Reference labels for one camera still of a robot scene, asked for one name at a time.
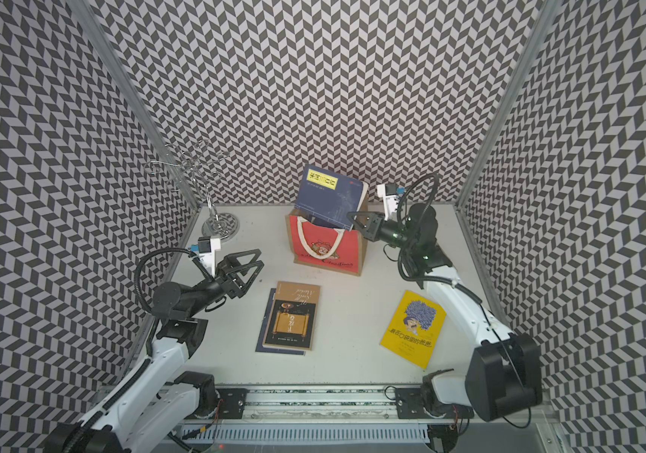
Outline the red burlap Christmas bag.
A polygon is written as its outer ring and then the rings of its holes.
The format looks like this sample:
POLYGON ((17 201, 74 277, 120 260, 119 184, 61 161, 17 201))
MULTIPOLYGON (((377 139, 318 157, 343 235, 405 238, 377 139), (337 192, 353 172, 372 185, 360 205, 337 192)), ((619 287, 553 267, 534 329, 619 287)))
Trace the red burlap Christmas bag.
POLYGON ((296 264, 360 277, 366 258, 366 244, 356 230, 317 226, 298 210, 285 216, 288 243, 296 264))

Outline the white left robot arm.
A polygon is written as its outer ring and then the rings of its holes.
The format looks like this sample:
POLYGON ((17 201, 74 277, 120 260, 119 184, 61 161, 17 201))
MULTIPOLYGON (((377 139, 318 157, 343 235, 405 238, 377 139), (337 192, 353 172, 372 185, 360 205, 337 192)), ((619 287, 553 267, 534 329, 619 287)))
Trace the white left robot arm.
POLYGON ((158 249, 144 256, 134 271, 134 290, 153 325, 131 371, 88 413, 71 424, 58 425, 43 443, 45 452, 151 452, 164 439, 185 441, 173 430, 188 417, 211 427, 219 418, 223 398, 210 374, 185 370, 201 346, 207 323, 198 313, 214 311, 230 299, 242 298, 264 268, 261 252, 251 249, 225 256, 215 266, 200 251, 183 249, 202 273, 193 286, 161 284, 147 301, 141 272, 158 249))

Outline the brown cover book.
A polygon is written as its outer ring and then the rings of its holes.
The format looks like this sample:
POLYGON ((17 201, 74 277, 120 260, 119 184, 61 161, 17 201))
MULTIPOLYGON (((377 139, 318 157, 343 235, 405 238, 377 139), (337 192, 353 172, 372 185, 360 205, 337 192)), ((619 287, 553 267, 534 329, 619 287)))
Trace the brown cover book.
POLYGON ((320 296, 318 285, 279 281, 264 345, 310 350, 320 296))

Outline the navy book yellow label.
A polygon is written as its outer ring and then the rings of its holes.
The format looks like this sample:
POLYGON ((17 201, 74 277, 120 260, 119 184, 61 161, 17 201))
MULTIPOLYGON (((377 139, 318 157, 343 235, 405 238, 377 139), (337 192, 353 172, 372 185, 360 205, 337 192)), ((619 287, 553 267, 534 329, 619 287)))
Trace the navy book yellow label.
POLYGON ((348 214, 360 211, 368 199, 368 184, 307 164, 302 172, 295 207, 328 228, 351 230, 348 214))

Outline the yellow book blue illustration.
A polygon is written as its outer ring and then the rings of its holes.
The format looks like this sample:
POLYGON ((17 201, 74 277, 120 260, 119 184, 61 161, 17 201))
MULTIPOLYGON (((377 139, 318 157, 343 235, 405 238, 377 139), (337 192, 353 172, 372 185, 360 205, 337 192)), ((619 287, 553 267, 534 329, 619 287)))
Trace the yellow book blue illustration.
POLYGON ((426 370, 446 319, 447 313, 439 304, 405 291, 380 345, 426 370))

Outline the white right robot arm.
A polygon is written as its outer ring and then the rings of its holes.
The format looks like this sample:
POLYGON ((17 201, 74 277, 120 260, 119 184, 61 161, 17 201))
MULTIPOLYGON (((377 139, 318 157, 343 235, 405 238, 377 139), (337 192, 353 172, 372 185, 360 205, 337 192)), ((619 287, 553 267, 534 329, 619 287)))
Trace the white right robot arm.
POLYGON ((423 377, 421 405, 430 416, 469 409, 490 422, 542 403, 540 345, 529 334, 513 332, 464 286, 438 245, 438 222, 431 206, 417 203, 394 219, 374 211, 352 211, 347 217, 366 240, 398 249, 400 276, 417 283, 468 341, 471 356, 466 372, 446 369, 423 377))

